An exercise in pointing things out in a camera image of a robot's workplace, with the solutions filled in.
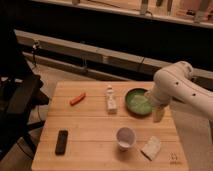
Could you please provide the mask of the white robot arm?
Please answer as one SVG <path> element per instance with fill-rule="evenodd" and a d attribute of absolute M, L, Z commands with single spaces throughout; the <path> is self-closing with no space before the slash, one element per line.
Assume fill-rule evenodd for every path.
<path fill-rule="evenodd" d="M 213 122 L 213 92 L 191 81 L 193 67 L 179 61 L 159 69 L 153 77 L 153 87 L 148 98 L 153 107 L 167 106 L 172 97 L 191 105 L 203 117 Z"/>

